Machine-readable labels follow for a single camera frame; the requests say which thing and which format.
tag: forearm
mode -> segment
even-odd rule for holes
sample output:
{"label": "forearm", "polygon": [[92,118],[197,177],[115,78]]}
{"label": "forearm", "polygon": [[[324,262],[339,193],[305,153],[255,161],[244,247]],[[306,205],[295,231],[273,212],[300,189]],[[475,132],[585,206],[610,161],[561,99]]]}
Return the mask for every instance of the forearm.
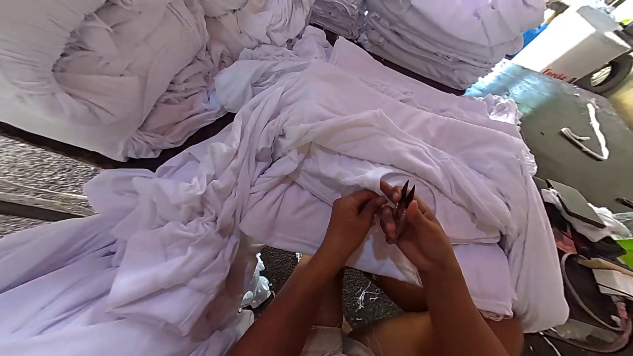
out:
{"label": "forearm", "polygon": [[420,272],[431,323],[444,356],[507,356],[470,298],[457,261],[432,272]]}
{"label": "forearm", "polygon": [[292,273],[279,294],[231,349],[229,356],[299,355],[312,327],[323,287],[341,266],[317,252]]}

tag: leg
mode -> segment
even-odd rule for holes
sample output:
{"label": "leg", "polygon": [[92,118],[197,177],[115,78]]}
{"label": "leg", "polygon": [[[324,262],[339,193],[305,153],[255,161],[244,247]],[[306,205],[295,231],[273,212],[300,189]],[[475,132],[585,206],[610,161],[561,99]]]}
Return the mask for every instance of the leg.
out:
{"label": "leg", "polygon": [[[384,276],[368,276],[405,314],[355,329],[349,337],[360,341],[376,356],[438,355],[434,330],[422,287]],[[523,350],[523,333],[515,318],[503,321],[485,319],[510,355]]]}
{"label": "leg", "polygon": [[424,288],[398,281],[395,278],[364,273],[369,280],[380,288],[400,309],[406,313],[428,311]]}
{"label": "leg", "polygon": [[[295,270],[303,268],[312,256],[303,255],[295,267]],[[341,327],[343,323],[343,275],[341,269],[336,278],[328,283],[323,292],[321,303],[315,305],[319,308],[313,325]]]}

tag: tire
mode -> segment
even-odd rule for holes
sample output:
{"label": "tire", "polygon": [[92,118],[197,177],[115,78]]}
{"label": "tire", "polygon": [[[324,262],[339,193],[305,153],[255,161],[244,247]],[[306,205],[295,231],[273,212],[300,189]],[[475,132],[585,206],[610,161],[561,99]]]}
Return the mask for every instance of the tire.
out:
{"label": "tire", "polygon": [[[608,67],[611,68],[611,71],[606,78],[600,83],[592,84],[591,81],[594,74]],[[583,78],[576,80],[574,84],[585,90],[595,92],[596,94],[604,94],[620,85],[620,83],[629,75],[632,67],[633,57],[631,57],[629,53],[625,53],[612,59],[609,63],[596,69],[595,71],[585,75]]]}

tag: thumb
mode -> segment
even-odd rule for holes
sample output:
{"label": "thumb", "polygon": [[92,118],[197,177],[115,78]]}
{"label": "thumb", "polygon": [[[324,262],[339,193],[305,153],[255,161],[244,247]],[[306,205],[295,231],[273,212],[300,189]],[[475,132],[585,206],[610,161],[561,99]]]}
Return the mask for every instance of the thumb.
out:
{"label": "thumb", "polygon": [[424,229],[431,224],[418,208],[418,202],[413,200],[406,209],[406,219],[417,228]]}
{"label": "thumb", "polygon": [[373,220],[373,216],[378,213],[380,208],[387,203],[387,198],[384,196],[377,196],[370,200],[363,207],[363,211],[360,213],[360,217],[366,220]]}

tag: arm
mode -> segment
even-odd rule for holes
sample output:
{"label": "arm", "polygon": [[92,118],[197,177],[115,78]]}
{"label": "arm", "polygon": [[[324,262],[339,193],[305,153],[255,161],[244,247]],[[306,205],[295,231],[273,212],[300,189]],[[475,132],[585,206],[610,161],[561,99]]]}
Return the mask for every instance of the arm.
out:
{"label": "arm", "polygon": [[[381,181],[382,191],[399,201],[401,188]],[[408,223],[396,236],[392,210],[385,207],[380,224],[388,241],[395,244],[417,267],[426,292],[433,329],[442,354],[507,356],[508,352],[479,314],[442,226],[418,197],[406,211]],[[455,342],[459,335],[460,342]]]}
{"label": "arm", "polygon": [[300,355],[331,281],[365,239],[384,197],[364,190],[334,202],[325,239],[304,268],[293,272],[279,294],[229,351],[229,356]]}

